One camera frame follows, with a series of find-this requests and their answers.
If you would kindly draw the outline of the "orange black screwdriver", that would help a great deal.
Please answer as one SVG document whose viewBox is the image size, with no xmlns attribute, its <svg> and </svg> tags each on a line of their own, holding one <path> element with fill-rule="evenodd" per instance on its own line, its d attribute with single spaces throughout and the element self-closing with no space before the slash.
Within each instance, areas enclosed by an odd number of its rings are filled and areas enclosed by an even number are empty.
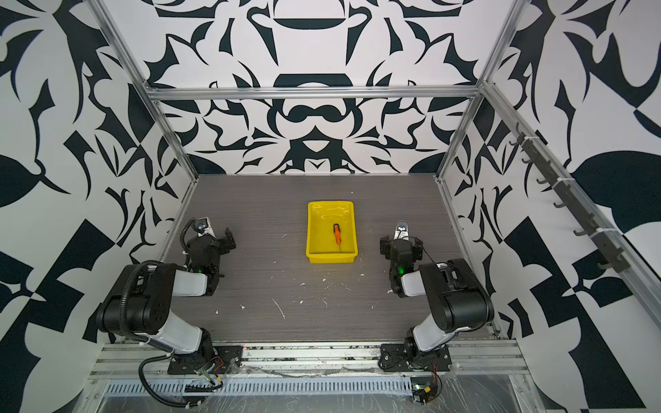
<svg viewBox="0 0 661 413">
<path fill-rule="evenodd" d="M 339 224 L 334 224 L 333 225 L 333 235 L 335 237 L 337 247 L 341 251 L 342 250 L 342 232 L 341 232 L 341 227 L 340 227 Z"/>
</svg>

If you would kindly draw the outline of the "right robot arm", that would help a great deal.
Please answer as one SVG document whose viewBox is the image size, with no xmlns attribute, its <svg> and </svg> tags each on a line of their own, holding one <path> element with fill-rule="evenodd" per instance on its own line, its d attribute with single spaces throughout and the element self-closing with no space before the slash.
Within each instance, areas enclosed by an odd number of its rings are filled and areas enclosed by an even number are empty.
<svg viewBox="0 0 661 413">
<path fill-rule="evenodd" d="M 495 316 L 491 299 L 465 259 L 416 265 L 423 253 L 423 242 L 415 237 L 380 240 L 380 254 L 390 263 L 392 291 L 401 298 L 425 297 L 430 308 L 406 337 L 410 361 L 430 356 L 458 334 L 479 330 Z"/>
</svg>

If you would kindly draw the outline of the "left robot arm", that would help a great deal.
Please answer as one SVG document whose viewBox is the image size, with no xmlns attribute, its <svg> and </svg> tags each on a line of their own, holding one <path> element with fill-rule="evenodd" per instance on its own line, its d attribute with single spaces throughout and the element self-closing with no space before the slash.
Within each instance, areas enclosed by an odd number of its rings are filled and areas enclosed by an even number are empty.
<svg viewBox="0 0 661 413">
<path fill-rule="evenodd" d="M 213 358 L 207 330 L 177 316 L 172 300 L 210 297 L 220 278 L 220 258 L 236 248 L 230 229 L 215 237 L 206 220 L 192 220 L 197 236 L 182 243 L 186 263 L 148 260 L 127 265 L 98 306 L 96 327 L 104 333 L 149 344 L 177 356 Z"/>
</svg>

